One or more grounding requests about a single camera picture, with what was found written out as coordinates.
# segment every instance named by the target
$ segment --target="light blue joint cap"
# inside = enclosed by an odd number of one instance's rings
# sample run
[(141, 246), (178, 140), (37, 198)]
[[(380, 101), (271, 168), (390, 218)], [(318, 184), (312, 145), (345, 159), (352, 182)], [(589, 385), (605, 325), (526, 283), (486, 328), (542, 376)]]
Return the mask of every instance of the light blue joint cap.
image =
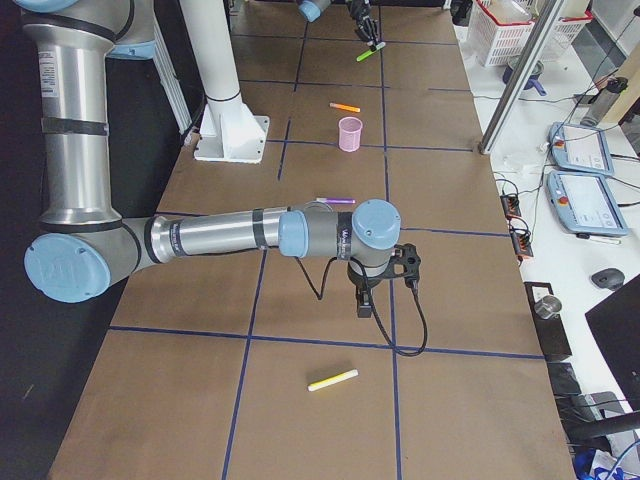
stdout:
[(97, 297), (111, 284), (107, 262), (91, 245), (61, 233), (47, 233), (24, 255), (31, 283), (47, 297), (78, 303)]
[(13, 0), (16, 5), (37, 13), (52, 13), (70, 7), (78, 0)]
[(280, 215), (278, 248), (285, 257), (303, 258), (309, 251), (309, 227), (304, 213), (300, 210)]
[(300, 10), (302, 16), (307, 19), (307, 22), (317, 20), (320, 14), (322, 14), (322, 10), (320, 10), (315, 3), (309, 0), (304, 0), (300, 5), (298, 5), (298, 10)]
[(107, 57), (119, 60), (150, 60), (156, 54), (156, 41), (150, 40), (143, 43), (129, 45), (116, 45)]
[(365, 245), (377, 250), (393, 248), (400, 238), (400, 213), (384, 200), (367, 200), (353, 212), (353, 231)]

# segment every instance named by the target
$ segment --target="white basket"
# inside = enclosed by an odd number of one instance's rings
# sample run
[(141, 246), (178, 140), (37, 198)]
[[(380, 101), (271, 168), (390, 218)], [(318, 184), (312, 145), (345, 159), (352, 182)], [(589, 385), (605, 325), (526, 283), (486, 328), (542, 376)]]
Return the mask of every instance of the white basket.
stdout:
[[(531, 10), (535, 0), (516, 0), (522, 7)], [(491, 15), (487, 6), (491, 0), (474, 0), (469, 20), (468, 40), (485, 67), (506, 65), (509, 58), (519, 55), (533, 30), (534, 21), (501, 24)], [(554, 26), (554, 33), (547, 41), (541, 60), (558, 60), (576, 38), (582, 27), (592, 20), (585, 12), (583, 18), (564, 18)]]

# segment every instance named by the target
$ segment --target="computer mouse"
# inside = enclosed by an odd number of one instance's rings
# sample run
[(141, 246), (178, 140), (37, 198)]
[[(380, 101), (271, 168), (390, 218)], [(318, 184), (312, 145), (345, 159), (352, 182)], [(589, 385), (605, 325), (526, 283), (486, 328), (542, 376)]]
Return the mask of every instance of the computer mouse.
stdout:
[(596, 287), (615, 291), (624, 283), (624, 273), (617, 268), (605, 268), (591, 275), (591, 281)]

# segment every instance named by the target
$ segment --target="orange marker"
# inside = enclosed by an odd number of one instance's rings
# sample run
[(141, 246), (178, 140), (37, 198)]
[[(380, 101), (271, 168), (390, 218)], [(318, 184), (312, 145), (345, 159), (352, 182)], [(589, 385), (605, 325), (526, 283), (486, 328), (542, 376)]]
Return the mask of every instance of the orange marker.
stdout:
[(360, 113), (360, 107), (352, 107), (350, 105), (343, 105), (341, 103), (330, 103), (331, 108), (337, 108), (338, 110), (346, 110), (347, 112)]

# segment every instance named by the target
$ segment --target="pink cup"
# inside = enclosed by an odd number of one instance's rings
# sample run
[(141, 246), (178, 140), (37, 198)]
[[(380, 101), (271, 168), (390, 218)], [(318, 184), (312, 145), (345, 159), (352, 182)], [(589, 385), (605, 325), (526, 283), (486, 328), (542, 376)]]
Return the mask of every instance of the pink cup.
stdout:
[(360, 148), (362, 121), (356, 117), (344, 117), (338, 122), (340, 138), (338, 146), (345, 152), (355, 152)]

